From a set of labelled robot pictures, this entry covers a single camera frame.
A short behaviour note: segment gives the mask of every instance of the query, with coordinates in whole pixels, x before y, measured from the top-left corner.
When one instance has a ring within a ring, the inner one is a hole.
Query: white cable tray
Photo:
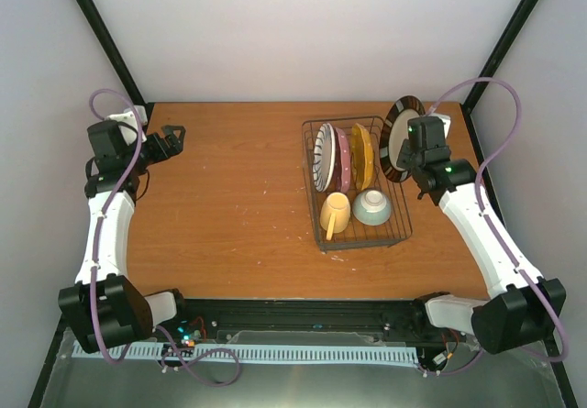
[[[161,360],[167,353],[169,343],[135,342],[128,350],[126,359]],[[313,364],[358,364],[414,367],[417,355],[414,347],[325,347],[325,346],[269,346],[238,344],[198,344],[195,351],[184,351],[186,360],[195,358],[214,348],[229,348],[243,364],[313,365]],[[108,350],[113,358],[122,352],[122,347]],[[77,341],[74,342],[72,358],[102,358],[102,354],[86,353]],[[166,360],[178,360],[171,353]],[[233,362],[233,358],[217,352],[203,358],[203,362]]]

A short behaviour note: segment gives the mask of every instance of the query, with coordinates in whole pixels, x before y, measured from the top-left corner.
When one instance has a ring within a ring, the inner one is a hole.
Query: mug handle
[[[332,234],[334,234],[334,221],[337,218],[335,214],[330,215],[330,220],[328,221],[328,230],[327,230],[327,240],[332,239]]]

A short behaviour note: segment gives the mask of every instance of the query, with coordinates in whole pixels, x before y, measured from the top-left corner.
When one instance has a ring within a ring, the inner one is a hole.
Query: white wall
[[[83,257],[86,101],[120,85],[74,0],[0,9],[0,394],[3,407],[21,407],[59,321],[58,291]]]
[[[518,1],[95,0],[150,101],[434,99]]]
[[[504,219],[521,249],[567,289],[566,362],[579,406],[587,405],[587,0],[540,0],[497,77],[520,93],[525,117],[513,145],[491,167]],[[514,118],[508,93],[489,88],[473,114],[493,150]]]

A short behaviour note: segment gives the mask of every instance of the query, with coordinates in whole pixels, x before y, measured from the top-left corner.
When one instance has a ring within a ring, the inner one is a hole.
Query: yellow mug
[[[320,225],[327,232],[327,240],[332,239],[332,234],[344,231],[349,219],[349,198],[343,193],[330,194],[320,212]]]

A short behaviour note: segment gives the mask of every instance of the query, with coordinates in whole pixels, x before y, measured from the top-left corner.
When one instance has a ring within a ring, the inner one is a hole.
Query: yellow plate
[[[367,128],[361,124],[352,126],[350,135],[350,153],[352,159],[352,177],[359,191],[369,188],[373,181],[373,145]]]

